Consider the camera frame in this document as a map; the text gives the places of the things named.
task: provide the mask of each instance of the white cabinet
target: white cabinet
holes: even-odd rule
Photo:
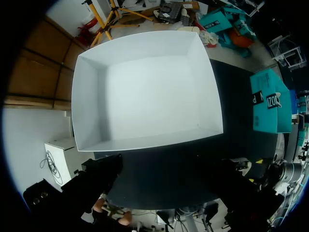
[[[45,162],[48,162],[54,179],[60,186],[82,170],[82,163],[88,159],[95,159],[93,152],[77,151],[73,137],[45,143],[45,150],[47,158]]]

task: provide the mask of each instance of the white paper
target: white paper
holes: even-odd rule
[[[183,7],[186,8],[186,9],[192,9],[193,8],[192,4],[183,4]]]
[[[169,18],[169,14],[168,13],[163,13],[162,14],[164,17]]]

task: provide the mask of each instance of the white box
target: white box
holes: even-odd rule
[[[60,186],[75,177],[77,171],[82,171],[82,163],[88,159],[95,159],[93,152],[78,152],[73,137],[45,143],[45,151],[49,152],[55,164],[56,168],[52,174]]]
[[[217,84],[198,34],[134,34],[80,54],[72,121],[79,151],[156,147],[223,133]]]

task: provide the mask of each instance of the floor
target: floor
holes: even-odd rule
[[[211,226],[215,232],[226,232],[229,228],[221,229],[221,227],[224,227],[224,216],[226,215],[226,207],[222,203],[221,200],[216,200],[219,204],[218,213],[211,219]],[[132,225],[136,226],[138,221],[142,223],[142,225],[146,228],[151,228],[151,226],[155,226],[156,231],[160,231],[162,228],[164,228],[164,225],[158,224],[156,222],[156,215],[155,210],[132,210],[133,215],[133,221]],[[201,218],[194,217],[194,220],[196,222],[197,230],[198,232],[205,231],[205,227],[202,224]],[[172,226],[174,227],[175,232],[182,232],[181,224],[177,221],[174,221]]]
[[[127,36],[130,34],[148,32],[148,31],[157,31],[157,30],[169,30],[169,25],[156,24],[151,21],[146,20],[138,28],[135,27],[127,27],[127,28],[115,28],[112,29],[111,35],[113,38],[119,38],[123,36]],[[107,42],[108,39],[104,37],[103,43]],[[210,59],[218,60],[221,62],[225,62],[227,64],[251,71],[257,72],[268,67],[276,65],[276,62],[272,60],[270,53],[266,50],[266,48],[259,42],[256,41],[252,44],[249,49],[252,53],[251,57],[243,58],[236,51],[221,47],[218,45],[215,48],[207,48],[205,47],[208,56]],[[221,229],[224,227],[224,216],[226,215],[226,207],[222,203],[221,200],[217,200],[219,204],[218,213],[211,220],[212,228],[215,232],[225,232],[230,228]],[[156,231],[160,231],[161,228],[164,228],[164,225],[160,225],[156,223],[156,215],[155,211],[150,210],[132,210],[133,213],[133,221],[132,226],[136,226],[138,222],[141,222],[143,226],[146,228],[151,228],[151,226],[155,226]],[[201,222],[200,218],[195,218],[196,226],[199,232],[205,231],[204,225]],[[180,223],[173,223],[173,227],[175,228],[175,232],[182,232],[182,228]]]

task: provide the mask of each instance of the dark table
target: dark table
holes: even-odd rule
[[[253,131],[251,72],[211,60],[220,95],[224,133],[192,142],[122,151],[124,168],[108,198],[132,209],[172,209],[217,199],[197,170],[209,161],[274,157],[277,135]],[[97,159],[119,152],[96,152]]]

